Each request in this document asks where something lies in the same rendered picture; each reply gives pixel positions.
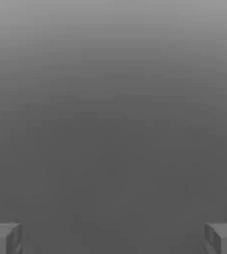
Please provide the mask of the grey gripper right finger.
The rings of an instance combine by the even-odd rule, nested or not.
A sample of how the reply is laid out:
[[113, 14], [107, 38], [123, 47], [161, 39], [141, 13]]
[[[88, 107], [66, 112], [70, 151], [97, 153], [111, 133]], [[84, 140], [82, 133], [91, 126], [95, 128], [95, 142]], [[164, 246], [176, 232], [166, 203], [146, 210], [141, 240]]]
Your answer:
[[206, 254], [227, 254], [227, 223], [206, 223], [204, 234]]

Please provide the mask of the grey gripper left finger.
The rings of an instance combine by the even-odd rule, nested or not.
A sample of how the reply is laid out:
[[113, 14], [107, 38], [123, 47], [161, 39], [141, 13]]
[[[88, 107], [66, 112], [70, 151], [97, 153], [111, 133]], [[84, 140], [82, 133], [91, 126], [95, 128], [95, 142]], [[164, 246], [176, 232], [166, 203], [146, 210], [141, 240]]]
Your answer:
[[23, 254], [23, 226], [0, 223], [0, 254]]

